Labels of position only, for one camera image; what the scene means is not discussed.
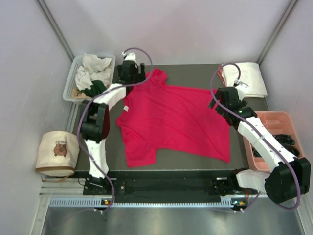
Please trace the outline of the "dark green shirt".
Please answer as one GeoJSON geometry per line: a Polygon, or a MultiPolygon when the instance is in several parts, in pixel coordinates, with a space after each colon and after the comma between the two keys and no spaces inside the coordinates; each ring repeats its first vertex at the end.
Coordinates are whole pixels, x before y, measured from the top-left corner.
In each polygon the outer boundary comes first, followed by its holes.
{"type": "Polygon", "coordinates": [[[81,90],[80,92],[88,97],[93,98],[101,94],[102,92],[104,92],[106,89],[107,87],[104,85],[104,83],[101,80],[94,80],[92,81],[92,84],[89,89],[85,88],[81,90]]]}

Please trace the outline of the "pink divided plastic tray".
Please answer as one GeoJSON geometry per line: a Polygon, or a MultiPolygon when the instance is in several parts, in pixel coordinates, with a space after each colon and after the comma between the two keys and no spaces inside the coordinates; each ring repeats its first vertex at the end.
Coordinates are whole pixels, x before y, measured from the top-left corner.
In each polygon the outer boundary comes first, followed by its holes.
{"type": "MultiPolygon", "coordinates": [[[[302,145],[300,143],[296,130],[293,126],[292,120],[287,112],[256,111],[256,113],[260,118],[262,124],[272,135],[285,134],[290,136],[295,141],[293,148],[299,152],[299,154],[297,154],[296,151],[295,152],[293,151],[295,156],[297,156],[298,158],[305,157],[302,145]]],[[[246,150],[249,169],[269,173],[269,168],[265,160],[261,157],[257,157],[254,154],[253,147],[245,137],[243,137],[243,141],[246,150]]]]}

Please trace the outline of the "dark rolled item front-right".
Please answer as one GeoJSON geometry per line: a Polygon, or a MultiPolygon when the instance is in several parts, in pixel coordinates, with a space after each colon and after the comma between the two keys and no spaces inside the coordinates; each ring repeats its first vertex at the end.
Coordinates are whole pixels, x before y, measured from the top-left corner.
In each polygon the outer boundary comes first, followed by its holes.
{"type": "Polygon", "coordinates": [[[301,156],[300,151],[294,146],[290,145],[290,146],[286,146],[285,148],[297,158],[301,156]]]}

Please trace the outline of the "red t-shirt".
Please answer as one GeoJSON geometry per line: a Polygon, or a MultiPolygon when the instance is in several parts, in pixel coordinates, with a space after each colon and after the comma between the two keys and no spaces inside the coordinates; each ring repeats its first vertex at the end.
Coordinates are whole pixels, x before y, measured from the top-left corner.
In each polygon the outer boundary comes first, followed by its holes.
{"type": "Polygon", "coordinates": [[[129,168],[152,165],[157,151],[171,149],[230,161],[229,125],[208,107],[209,90],[167,84],[159,68],[124,98],[116,120],[129,168]]]}

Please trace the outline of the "white printed crumpled shirt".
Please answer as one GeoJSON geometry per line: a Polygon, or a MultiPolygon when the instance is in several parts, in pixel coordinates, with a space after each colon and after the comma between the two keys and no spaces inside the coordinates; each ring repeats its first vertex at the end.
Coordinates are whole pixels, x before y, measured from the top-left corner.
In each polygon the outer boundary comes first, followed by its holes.
{"type": "Polygon", "coordinates": [[[79,66],[75,76],[76,87],[80,91],[90,90],[92,87],[104,90],[111,83],[111,75],[112,68],[110,67],[102,71],[89,72],[83,66],[79,66]]]}

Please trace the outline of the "folded pink t-shirt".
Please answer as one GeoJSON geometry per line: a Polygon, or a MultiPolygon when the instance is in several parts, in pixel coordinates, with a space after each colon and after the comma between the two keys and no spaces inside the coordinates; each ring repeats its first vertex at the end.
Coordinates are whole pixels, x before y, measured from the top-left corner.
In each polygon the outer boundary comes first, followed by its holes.
{"type": "Polygon", "coordinates": [[[225,79],[223,77],[223,66],[222,65],[218,66],[217,76],[220,78],[220,80],[222,81],[223,86],[225,87],[226,84],[225,84],[225,79]]]}

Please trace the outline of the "white plastic laundry basket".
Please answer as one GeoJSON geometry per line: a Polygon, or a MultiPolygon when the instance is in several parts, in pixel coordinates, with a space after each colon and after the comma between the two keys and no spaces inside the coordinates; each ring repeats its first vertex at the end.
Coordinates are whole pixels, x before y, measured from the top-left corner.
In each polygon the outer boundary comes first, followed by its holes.
{"type": "MultiPolygon", "coordinates": [[[[107,54],[107,53],[98,53],[98,54],[96,54],[96,56],[98,56],[99,58],[105,58],[105,57],[112,58],[112,62],[109,66],[110,68],[112,68],[112,75],[111,75],[111,83],[112,83],[116,57],[112,54],[107,54]]],[[[65,101],[70,101],[70,102],[77,103],[77,104],[81,104],[84,101],[84,100],[77,100],[77,99],[71,98],[72,90],[76,87],[75,76],[76,76],[78,67],[83,66],[82,60],[83,60],[83,55],[79,55],[79,56],[75,57],[73,62],[72,62],[70,72],[69,72],[69,75],[68,75],[68,78],[66,81],[65,89],[63,92],[63,99],[65,101]]]]}

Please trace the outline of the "tan shirt in basket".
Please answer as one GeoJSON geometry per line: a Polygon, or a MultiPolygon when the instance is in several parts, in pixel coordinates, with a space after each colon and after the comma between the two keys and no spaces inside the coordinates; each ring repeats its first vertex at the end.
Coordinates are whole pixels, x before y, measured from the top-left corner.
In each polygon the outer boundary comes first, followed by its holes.
{"type": "Polygon", "coordinates": [[[71,98],[77,100],[91,99],[91,97],[87,96],[85,93],[81,92],[76,87],[72,90],[71,98]]]}

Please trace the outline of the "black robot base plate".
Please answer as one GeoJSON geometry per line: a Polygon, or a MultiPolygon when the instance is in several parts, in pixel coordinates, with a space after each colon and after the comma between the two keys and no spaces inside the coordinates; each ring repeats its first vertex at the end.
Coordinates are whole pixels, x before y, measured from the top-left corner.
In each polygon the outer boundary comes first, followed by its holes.
{"type": "Polygon", "coordinates": [[[234,189],[229,170],[111,171],[109,180],[86,177],[83,194],[112,195],[117,203],[210,203],[222,196],[246,199],[244,189],[234,189]]]}

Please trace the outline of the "dark rolled item back-right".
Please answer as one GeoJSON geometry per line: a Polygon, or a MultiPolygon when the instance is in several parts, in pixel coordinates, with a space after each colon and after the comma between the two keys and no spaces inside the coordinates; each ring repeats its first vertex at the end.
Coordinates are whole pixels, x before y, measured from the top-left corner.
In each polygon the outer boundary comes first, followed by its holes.
{"type": "Polygon", "coordinates": [[[295,145],[295,140],[291,137],[291,135],[278,134],[278,135],[274,135],[274,138],[275,138],[282,146],[292,146],[292,145],[295,145]]]}

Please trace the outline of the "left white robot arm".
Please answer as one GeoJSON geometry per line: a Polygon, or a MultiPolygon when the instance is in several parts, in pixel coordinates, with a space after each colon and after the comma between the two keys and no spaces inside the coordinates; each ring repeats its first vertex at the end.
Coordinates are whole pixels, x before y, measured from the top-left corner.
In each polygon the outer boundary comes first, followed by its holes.
{"type": "Polygon", "coordinates": [[[118,81],[90,102],[82,103],[80,134],[85,142],[90,162],[90,177],[96,178],[94,188],[100,194],[110,191],[111,183],[105,179],[109,171],[106,161],[105,141],[110,131],[110,109],[124,99],[136,84],[146,79],[145,64],[125,60],[117,66],[118,81]]]}

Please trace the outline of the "cream fabric bear bag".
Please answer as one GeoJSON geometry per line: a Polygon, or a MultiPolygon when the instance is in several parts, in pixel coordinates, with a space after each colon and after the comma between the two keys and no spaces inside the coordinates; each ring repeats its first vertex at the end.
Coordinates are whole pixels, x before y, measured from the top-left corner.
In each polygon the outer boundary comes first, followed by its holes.
{"type": "Polygon", "coordinates": [[[80,151],[77,137],[65,131],[50,131],[43,135],[37,155],[35,172],[41,177],[58,177],[58,183],[75,173],[80,151]]]}

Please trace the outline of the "cream crumpled shirt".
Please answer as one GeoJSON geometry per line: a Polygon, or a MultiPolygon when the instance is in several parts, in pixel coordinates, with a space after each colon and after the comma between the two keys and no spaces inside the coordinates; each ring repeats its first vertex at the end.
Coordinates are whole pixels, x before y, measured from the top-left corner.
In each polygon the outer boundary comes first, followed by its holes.
{"type": "Polygon", "coordinates": [[[86,53],[84,53],[82,60],[84,69],[90,74],[104,71],[106,68],[110,66],[111,62],[112,58],[109,57],[99,58],[94,54],[86,53]]]}

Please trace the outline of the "dark rolled item front-left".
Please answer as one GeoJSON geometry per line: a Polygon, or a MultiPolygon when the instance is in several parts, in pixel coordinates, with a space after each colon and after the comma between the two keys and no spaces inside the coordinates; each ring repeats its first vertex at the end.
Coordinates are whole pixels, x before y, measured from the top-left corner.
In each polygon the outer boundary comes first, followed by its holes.
{"type": "Polygon", "coordinates": [[[256,148],[252,147],[252,154],[255,158],[261,158],[261,154],[256,150],[256,148]]]}

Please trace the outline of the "folded cream t-shirt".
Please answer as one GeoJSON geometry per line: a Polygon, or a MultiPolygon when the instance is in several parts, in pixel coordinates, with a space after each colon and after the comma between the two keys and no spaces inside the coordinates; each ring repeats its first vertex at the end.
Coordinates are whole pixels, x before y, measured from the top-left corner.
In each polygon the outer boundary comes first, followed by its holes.
{"type": "MultiPolygon", "coordinates": [[[[249,92],[246,97],[265,98],[268,93],[261,75],[260,67],[257,63],[243,62],[236,64],[241,71],[240,80],[248,84],[249,92]]],[[[223,66],[223,77],[226,87],[232,86],[238,78],[239,72],[234,65],[223,66]]]]}

